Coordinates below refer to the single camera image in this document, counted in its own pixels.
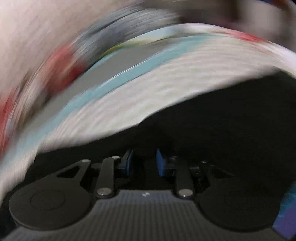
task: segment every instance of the ribbed surface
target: ribbed surface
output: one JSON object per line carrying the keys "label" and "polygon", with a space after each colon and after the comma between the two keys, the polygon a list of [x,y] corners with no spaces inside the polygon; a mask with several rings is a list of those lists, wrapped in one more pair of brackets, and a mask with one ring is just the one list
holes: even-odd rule
{"label": "ribbed surface", "polygon": [[271,229],[240,234],[218,228],[199,213],[195,204],[170,191],[121,191],[98,201],[80,222],[56,231],[19,228],[5,241],[283,241]]}

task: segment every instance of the black cloth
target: black cloth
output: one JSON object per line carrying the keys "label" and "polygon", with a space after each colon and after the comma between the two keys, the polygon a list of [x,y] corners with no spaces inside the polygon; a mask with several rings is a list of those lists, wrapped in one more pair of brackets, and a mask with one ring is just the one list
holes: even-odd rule
{"label": "black cloth", "polygon": [[81,159],[101,162],[129,148],[151,158],[161,148],[189,161],[206,158],[283,195],[296,180],[295,144],[296,81],[280,71],[193,97],[89,144],[41,153],[21,185]]}

